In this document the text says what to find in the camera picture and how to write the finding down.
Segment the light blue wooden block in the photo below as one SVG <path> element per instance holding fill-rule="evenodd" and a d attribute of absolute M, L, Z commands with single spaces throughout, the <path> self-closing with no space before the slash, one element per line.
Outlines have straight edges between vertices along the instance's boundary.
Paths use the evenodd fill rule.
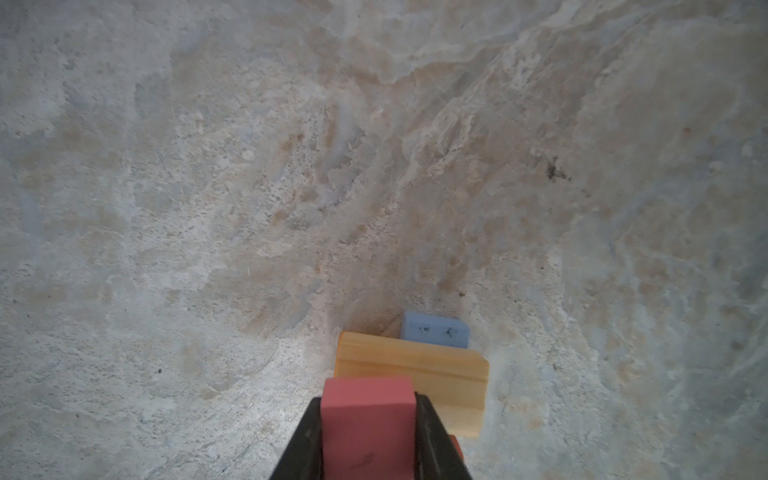
<path fill-rule="evenodd" d="M 458 319 L 405 311 L 400 339 L 467 349 L 470 341 L 470 328 Z"/>

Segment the red wooden block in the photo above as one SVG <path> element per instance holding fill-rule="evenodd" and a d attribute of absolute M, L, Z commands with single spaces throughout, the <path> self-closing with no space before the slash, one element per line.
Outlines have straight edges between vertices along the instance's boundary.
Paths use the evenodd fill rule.
<path fill-rule="evenodd" d="M 456 436 L 454 436 L 454 435 L 449 435 L 449 439 L 450 439 L 450 441 L 451 441 L 451 443 L 452 443 L 452 445 L 453 445 L 453 447 L 454 447 L 454 449 L 455 449 L 455 451 L 456 451 L 456 453 L 457 453 L 457 455 L 458 455 L 459 459 L 460 459 L 462 462 L 464 462 L 464 455 L 463 455 L 462 449 L 461 449 L 461 447 L 460 447 L 460 444 L 459 444 L 459 442 L 458 442 L 458 440 L 457 440 Z"/>

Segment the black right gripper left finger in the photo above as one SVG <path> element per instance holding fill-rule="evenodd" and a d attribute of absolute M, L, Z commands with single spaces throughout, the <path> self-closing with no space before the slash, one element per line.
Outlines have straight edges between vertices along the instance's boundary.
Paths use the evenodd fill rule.
<path fill-rule="evenodd" d="M 309 402 L 269 479 L 324 479 L 320 397 Z"/>

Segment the pink wooden block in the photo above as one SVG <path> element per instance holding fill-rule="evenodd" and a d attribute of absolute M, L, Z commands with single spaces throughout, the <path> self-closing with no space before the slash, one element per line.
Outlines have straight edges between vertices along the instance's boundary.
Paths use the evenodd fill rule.
<path fill-rule="evenodd" d="M 321 422 L 326 479 L 414 477 L 416 396 L 409 378 L 330 378 Z"/>

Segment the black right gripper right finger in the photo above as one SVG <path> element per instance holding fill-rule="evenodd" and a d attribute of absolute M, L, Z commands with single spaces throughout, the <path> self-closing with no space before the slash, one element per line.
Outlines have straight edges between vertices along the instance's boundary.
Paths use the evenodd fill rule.
<path fill-rule="evenodd" d="M 414 478 L 472 479 L 430 399 L 420 393 L 416 394 Z"/>

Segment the natural wood grooved block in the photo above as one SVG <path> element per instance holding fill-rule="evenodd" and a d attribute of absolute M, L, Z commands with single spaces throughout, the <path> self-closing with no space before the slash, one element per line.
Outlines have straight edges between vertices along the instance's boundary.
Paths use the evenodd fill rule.
<path fill-rule="evenodd" d="M 408 377 L 450 435 L 477 438 L 483 429 L 490 365 L 476 351 L 344 331 L 334 375 Z"/>

